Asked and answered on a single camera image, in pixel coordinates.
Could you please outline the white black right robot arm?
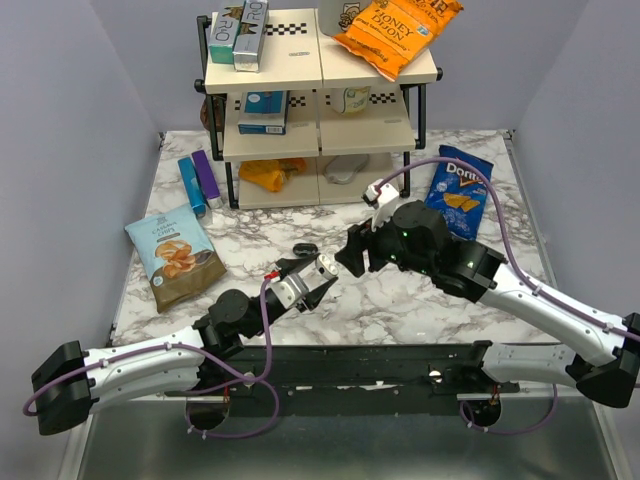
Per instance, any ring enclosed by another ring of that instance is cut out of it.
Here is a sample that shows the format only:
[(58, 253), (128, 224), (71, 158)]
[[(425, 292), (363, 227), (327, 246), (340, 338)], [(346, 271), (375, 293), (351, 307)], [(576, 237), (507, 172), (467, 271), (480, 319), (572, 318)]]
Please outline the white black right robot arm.
[(529, 381), (572, 387), (613, 408), (630, 403), (639, 374), (637, 315), (607, 314), (518, 276), (500, 252), (455, 237), (442, 214), (420, 201), (400, 206), (381, 225), (351, 226), (335, 259), (356, 277), (388, 264), (425, 275), (448, 295), (506, 312), (555, 338), (553, 344), (491, 344), (460, 367), (471, 391), (494, 381)]

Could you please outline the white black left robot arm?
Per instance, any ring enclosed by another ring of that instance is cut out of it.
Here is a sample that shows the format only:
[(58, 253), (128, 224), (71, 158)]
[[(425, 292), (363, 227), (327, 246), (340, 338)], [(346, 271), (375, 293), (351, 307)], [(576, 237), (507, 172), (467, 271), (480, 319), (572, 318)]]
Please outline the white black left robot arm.
[(32, 374), (22, 407), (41, 435), (70, 430), (99, 410), (155, 393), (209, 395), (236, 384), (267, 386), (271, 325), (292, 309), (314, 310), (338, 280), (325, 254), (280, 259), (257, 296), (223, 292), (193, 325), (121, 347), (58, 347)]

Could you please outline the white earbud charging case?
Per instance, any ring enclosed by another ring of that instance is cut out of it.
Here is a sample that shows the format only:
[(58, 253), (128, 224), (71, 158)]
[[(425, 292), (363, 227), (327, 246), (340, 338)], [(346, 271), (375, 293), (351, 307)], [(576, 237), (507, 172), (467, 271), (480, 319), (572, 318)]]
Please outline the white earbud charging case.
[(338, 268), (333, 260), (326, 254), (319, 254), (315, 260), (318, 273), (325, 279), (331, 280), (338, 276)]

